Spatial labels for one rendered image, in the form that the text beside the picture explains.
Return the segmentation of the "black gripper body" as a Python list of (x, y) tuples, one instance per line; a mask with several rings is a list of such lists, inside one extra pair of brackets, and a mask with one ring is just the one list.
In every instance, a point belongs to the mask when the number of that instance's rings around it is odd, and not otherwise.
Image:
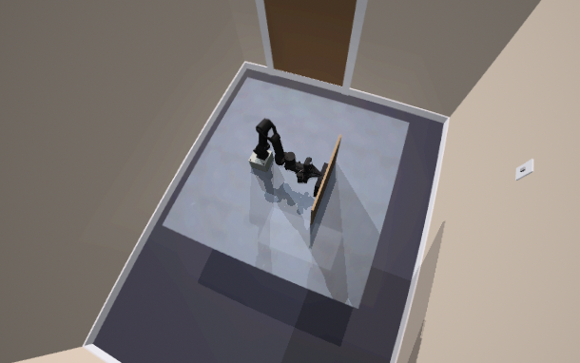
[(303, 169), (303, 170), (305, 170), (304, 173), (302, 172), (303, 175), (304, 175), (303, 176), (303, 182), (304, 183), (307, 183), (307, 181), (308, 181), (307, 180), (308, 179), (308, 175), (309, 175), (308, 174), (308, 171), (309, 171), (309, 168), (311, 166), (311, 164), (310, 164), (311, 161), (312, 161), (312, 158), (308, 157), (308, 158), (306, 158), (306, 160), (305, 160), (304, 163), (300, 163), (300, 161), (299, 162), (296, 162), (295, 167), (294, 167), (295, 174), (296, 174), (296, 172), (298, 172), (298, 171), (296, 171), (296, 169)]

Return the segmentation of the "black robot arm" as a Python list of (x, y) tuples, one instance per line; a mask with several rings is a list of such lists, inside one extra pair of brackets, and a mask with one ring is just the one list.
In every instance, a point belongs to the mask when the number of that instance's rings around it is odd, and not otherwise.
[[(268, 136), (268, 131), (272, 127), (274, 135), (270, 138)], [(256, 131), (259, 133), (259, 143), (253, 149), (254, 153), (257, 154), (257, 158), (264, 160), (268, 157), (269, 152), (267, 150), (270, 148), (270, 144), (267, 140), (269, 140), (274, 148), (275, 151), (275, 163), (277, 165), (283, 165), (285, 163), (284, 168), (287, 170), (294, 171), (294, 167), (296, 164), (295, 154), (293, 152), (284, 152), (281, 141), (280, 135), (277, 132), (275, 125), (270, 120), (263, 119), (256, 125)], [(303, 183), (303, 173), (305, 170), (303, 169), (296, 169), (296, 174), (299, 183)], [(302, 173), (303, 172), (303, 173)]]

